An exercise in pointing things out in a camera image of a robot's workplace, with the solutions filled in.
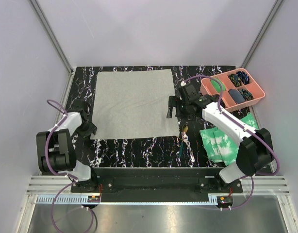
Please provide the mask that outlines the grey cloth napkin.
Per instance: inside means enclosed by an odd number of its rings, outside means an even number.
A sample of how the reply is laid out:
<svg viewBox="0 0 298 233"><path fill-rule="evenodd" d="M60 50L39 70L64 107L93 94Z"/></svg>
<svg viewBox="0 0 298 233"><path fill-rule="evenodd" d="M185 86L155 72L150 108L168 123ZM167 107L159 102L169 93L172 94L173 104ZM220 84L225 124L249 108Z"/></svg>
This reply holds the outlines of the grey cloth napkin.
<svg viewBox="0 0 298 233"><path fill-rule="evenodd" d="M176 117L168 119L168 98L175 94L170 69L97 74L92 140L178 136Z"/></svg>

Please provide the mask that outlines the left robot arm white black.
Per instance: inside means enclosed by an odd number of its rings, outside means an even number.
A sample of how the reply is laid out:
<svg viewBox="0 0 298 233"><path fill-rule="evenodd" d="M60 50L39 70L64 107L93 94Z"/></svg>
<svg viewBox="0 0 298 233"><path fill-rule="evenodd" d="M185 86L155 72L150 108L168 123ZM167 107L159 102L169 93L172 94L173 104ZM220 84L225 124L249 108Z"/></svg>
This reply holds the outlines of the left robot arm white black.
<svg viewBox="0 0 298 233"><path fill-rule="evenodd" d="M47 104L58 110L62 118L51 129L36 135L40 171L68 177L81 183L87 192L94 192L99 185L97 176L90 166L76 158L71 138L74 133L83 138L96 134L97 127L88 118L89 103L81 100L71 110L66 110L55 100L47 100Z"/></svg>

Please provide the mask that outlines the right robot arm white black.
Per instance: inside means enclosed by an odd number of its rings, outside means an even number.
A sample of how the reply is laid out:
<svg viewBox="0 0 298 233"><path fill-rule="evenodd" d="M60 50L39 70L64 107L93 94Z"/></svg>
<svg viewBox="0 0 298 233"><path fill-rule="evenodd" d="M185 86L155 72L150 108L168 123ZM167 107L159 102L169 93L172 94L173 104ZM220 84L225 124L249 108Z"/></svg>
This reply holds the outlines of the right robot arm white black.
<svg viewBox="0 0 298 233"><path fill-rule="evenodd" d="M274 159L271 134L265 128L251 127L230 114L212 96L202 96L191 84L179 88L180 95L169 96L166 117L186 120L202 117L223 131L238 146L236 160L219 172L214 180L218 192L226 192L232 182L253 176Z"/></svg>

